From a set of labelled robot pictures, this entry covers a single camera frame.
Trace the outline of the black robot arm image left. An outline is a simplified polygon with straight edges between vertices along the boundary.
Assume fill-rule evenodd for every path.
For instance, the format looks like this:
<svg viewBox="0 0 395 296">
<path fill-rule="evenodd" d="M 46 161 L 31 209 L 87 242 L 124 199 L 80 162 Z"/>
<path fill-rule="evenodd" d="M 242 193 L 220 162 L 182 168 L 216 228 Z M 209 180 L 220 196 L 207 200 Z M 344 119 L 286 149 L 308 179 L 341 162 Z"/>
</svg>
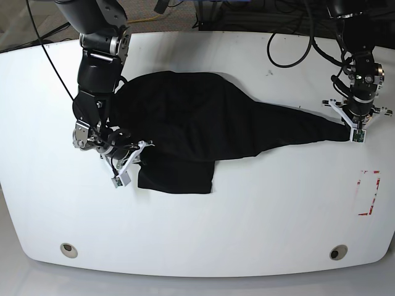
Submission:
<svg viewBox="0 0 395 296">
<path fill-rule="evenodd" d="M 82 48 L 72 104 L 77 119 L 73 144 L 108 160 L 123 160 L 135 145 L 124 129 L 112 128 L 109 117 L 115 90 L 125 81 L 122 70 L 131 35 L 126 12 L 117 1 L 56 1 L 56 6 L 79 32 Z"/>
</svg>

